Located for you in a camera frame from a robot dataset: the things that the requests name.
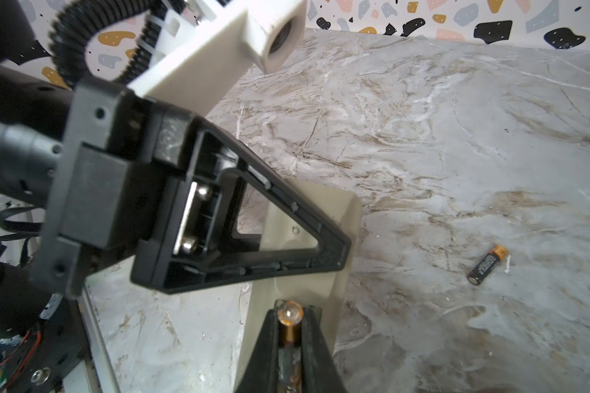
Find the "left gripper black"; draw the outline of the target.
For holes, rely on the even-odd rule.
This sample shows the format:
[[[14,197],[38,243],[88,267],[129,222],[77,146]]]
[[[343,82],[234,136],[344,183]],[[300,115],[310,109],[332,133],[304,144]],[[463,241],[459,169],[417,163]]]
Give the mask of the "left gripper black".
[[[158,260],[149,243],[205,124],[124,85],[83,79],[62,135],[31,283],[75,299],[88,276],[127,257]]]

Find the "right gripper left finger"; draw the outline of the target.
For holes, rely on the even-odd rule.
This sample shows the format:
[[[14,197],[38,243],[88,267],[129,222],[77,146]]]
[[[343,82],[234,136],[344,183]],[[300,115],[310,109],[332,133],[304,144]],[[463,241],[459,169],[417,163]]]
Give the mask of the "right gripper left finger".
[[[257,342],[234,392],[276,393],[279,381],[279,348],[280,322],[277,311],[273,308],[265,314]]]

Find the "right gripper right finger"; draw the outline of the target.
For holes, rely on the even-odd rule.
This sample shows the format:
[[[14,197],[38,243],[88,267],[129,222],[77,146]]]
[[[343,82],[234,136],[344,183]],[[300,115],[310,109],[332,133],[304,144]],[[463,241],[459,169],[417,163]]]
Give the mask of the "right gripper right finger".
[[[301,327],[303,392],[346,393],[321,326],[317,309],[306,307]]]

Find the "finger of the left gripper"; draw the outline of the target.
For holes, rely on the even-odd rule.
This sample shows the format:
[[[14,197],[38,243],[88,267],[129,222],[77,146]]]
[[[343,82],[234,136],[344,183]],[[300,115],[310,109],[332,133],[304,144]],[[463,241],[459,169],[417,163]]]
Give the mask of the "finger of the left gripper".
[[[254,197],[294,222],[309,246],[268,247],[267,213]],[[341,270],[350,237],[243,143],[200,129],[187,170],[170,178],[151,237],[139,244],[131,281],[166,294],[304,273]]]

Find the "white remote control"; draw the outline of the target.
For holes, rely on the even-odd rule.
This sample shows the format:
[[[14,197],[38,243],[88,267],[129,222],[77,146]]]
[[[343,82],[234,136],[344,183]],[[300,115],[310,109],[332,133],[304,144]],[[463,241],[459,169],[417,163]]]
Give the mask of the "white remote control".
[[[347,280],[352,270],[352,258],[362,220],[362,201],[352,191],[309,180],[289,178],[287,183],[337,224],[339,229],[350,237],[352,245],[347,263],[340,271],[267,278],[252,283],[235,386],[243,379],[266,313],[273,308],[277,300],[292,300],[303,306],[314,306],[319,309],[321,332],[329,352],[334,351]]]

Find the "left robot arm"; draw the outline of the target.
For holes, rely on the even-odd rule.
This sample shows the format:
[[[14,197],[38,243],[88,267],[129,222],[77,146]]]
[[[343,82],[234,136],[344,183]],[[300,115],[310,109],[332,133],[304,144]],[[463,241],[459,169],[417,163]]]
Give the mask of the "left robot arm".
[[[277,71],[303,1],[74,1],[49,34],[64,87],[3,67],[36,44],[0,1],[0,193],[45,211],[32,283],[77,298],[127,257],[174,294],[339,271],[351,239],[206,115],[251,66]]]

